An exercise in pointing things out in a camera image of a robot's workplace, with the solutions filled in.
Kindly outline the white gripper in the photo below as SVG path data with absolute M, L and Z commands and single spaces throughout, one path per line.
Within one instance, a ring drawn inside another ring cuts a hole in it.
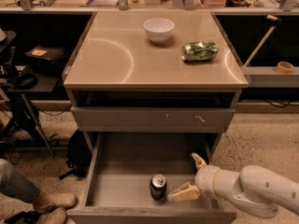
M 192 154 L 195 167 L 195 185 L 189 182 L 168 194 L 169 202 L 184 202 L 196 200 L 202 194 L 210 199 L 223 198 L 237 205 L 237 195 L 242 192 L 239 172 L 223 170 L 218 166 L 206 165 L 205 160 L 197 153 Z

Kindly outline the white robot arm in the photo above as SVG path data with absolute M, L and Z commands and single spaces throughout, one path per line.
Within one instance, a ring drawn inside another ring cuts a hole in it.
M 245 166 L 240 172 L 207 164 L 193 153 L 197 173 L 194 184 L 187 182 L 174 189 L 167 199 L 185 202 L 207 197 L 223 199 L 237 209 L 260 218 L 272 218 L 278 206 L 299 215 L 299 184 L 267 168 Z

